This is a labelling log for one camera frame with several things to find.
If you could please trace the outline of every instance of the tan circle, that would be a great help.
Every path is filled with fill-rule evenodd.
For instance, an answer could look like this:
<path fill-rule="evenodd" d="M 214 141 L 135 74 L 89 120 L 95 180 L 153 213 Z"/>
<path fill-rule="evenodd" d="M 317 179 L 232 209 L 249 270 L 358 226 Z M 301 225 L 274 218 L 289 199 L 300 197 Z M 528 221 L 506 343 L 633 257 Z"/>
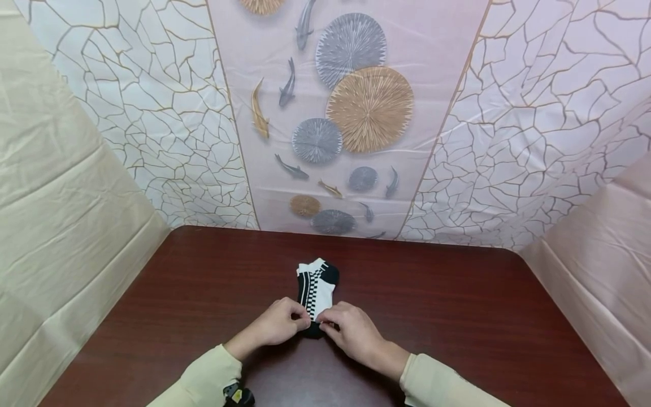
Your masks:
<path fill-rule="evenodd" d="M 373 152 L 392 145 L 404 134 L 413 111 L 409 82 L 386 66 L 348 74 L 330 94 L 327 116 L 339 126 L 344 148 Z"/>
<path fill-rule="evenodd" d="M 253 14 L 270 16 L 278 11 L 284 0 L 240 0 L 240 2 Z"/>
<path fill-rule="evenodd" d="M 289 201 L 292 212 L 304 218 L 311 218 L 321 211 L 321 202 L 309 195 L 296 195 Z"/>

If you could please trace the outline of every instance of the human hand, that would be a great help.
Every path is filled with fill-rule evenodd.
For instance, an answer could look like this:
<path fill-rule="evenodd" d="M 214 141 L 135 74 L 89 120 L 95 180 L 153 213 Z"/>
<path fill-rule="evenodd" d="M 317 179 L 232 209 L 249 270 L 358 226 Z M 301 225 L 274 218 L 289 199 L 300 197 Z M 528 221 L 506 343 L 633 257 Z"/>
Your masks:
<path fill-rule="evenodd" d="M 287 341 L 298 331 L 309 328 L 310 323 L 310 315 L 304 306 L 285 297 L 276 300 L 251 325 L 224 344 L 224 348 L 241 361 L 261 346 Z"/>
<path fill-rule="evenodd" d="M 319 328 L 346 355 L 395 381 L 400 380 L 409 352 L 384 339 L 362 309 L 340 302 L 320 313 L 316 321 L 321 322 Z M 339 325 L 340 330 L 331 324 Z"/>

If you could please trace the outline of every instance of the brown table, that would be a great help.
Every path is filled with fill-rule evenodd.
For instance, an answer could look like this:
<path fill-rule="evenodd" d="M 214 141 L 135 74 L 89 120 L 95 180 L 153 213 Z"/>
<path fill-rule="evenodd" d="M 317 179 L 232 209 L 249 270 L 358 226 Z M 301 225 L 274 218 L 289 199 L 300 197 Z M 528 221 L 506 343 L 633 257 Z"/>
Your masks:
<path fill-rule="evenodd" d="M 200 227 L 176 229 L 41 403 L 145 406 L 195 358 L 273 300 L 296 297 L 299 262 L 341 272 L 335 301 L 513 407 L 626 406 L 515 254 Z M 400 406 L 397 385 L 321 339 L 258 351 L 244 368 L 259 407 Z"/>

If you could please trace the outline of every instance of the sleeve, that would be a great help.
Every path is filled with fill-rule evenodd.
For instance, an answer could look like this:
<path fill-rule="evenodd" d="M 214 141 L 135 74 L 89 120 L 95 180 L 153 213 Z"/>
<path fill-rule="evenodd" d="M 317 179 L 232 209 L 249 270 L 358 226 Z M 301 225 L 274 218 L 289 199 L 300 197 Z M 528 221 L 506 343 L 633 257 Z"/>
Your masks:
<path fill-rule="evenodd" d="M 508 407 L 427 355 L 411 355 L 400 387 L 411 407 Z"/>
<path fill-rule="evenodd" d="M 226 403 L 224 388 L 237 382 L 241 375 L 242 363 L 219 345 L 195 360 L 148 407 L 221 407 Z"/>

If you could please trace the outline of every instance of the beige sheet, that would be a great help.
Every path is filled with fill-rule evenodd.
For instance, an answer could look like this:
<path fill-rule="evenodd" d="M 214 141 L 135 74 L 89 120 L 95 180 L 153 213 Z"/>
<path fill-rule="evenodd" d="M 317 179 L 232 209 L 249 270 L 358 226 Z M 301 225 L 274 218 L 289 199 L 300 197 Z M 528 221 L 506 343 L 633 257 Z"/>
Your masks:
<path fill-rule="evenodd" d="M 0 0 L 0 405 L 36 406 L 168 233 Z"/>
<path fill-rule="evenodd" d="M 633 407 L 651 404 L 651 153 L 521 252 Z"/>

